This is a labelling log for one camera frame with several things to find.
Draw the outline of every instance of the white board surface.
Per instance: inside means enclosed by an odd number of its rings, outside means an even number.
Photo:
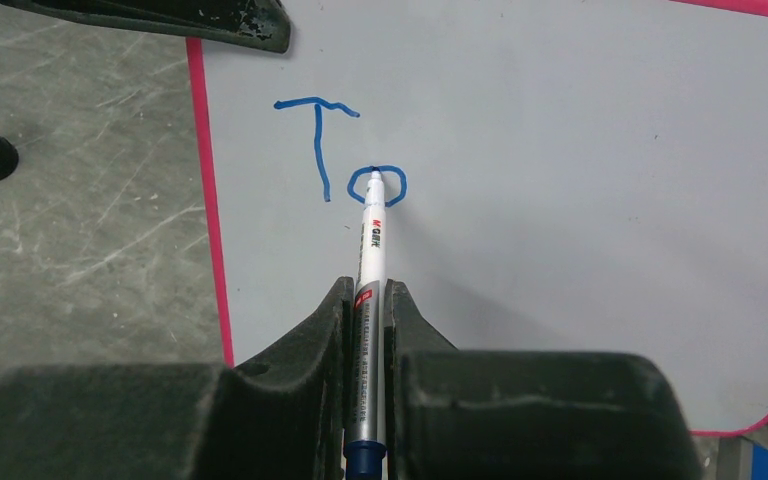
[[[237,361],[355,274],[347,182],[387,164],[409,185],[388,275],[458,347],[644,355],[694,430],[768,413],[768,18],[662,0],[284,4],[286,56],[204,43]],[[322,114],[330,202],[314,107],[274,107],[311,96],[360,114]]]

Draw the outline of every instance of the concrete floor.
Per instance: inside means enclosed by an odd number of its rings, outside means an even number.
[[[183,39],[0,6],[0,134],[0,369],[221,361]]]

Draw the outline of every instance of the red band on marker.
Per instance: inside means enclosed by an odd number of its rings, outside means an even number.
[[[372,290],[367,290],[360,295],[358,295],[357,300],[355,300],[355,308],[359,307],[361,303],[369,300],[372,298]]]

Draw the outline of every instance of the pink tape border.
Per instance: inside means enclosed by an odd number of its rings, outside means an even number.
[[[749,13],[768,17],[768,0],[672,0],[703,7],[719,8],[732,12]]]
[[[228,311],[228,289],[225,283],[225,262],[222,258],[222,234],[219,229],[219,200],[216,194],[216,172],[213,168],[213,144],[210,137],[210,115],[207,110],[207,80],[204,76],[204,54],[201,40],[187,39],[187,59],[193,90],[193,110],[196,120],[201,182],[204,188],[204,208],[207,215],[207,236],[213,262],[213,283],[219,306],[219,332],[225,363],[234,366],[234,346],[231,343],[231,315]]]
[[[680,3],[720,8],[735,12],[768,17],[768,0],[672,0]],[[219,329],[225,363],[234,366],[234,349],[231,343],[231,317],[228,312],[228,291],[225,283],[225,263],[222,260],[222,235],[219,230],[219,203],[216,195],[216,175],[213,168],[213,147],[210,137],[210,117],[207,110],[207,83],[204,76],[204,55],[201,40],[187,39],[187,57],[190,64],[190,81],[193,89],[196,137],[201,159],[201,177],[204,185],[204,204],[207,214],[207,232],[210,238],[210,254],[213,261],[213,277],[216,300],[219,305]],[[735,431],[694,431],[694,435],[730,437],[743,435],[768,423],[768,414],[749,427]]]

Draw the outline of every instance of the white marker pen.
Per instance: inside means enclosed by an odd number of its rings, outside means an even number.
[[[384,411],[384,302],[387,285],[384,232],[384,181],[372,169],[366,185],[361,224],[360,262],[355,284],[352,327],[352,383],[343,455],[347,479],[380,479],[385,446]]]

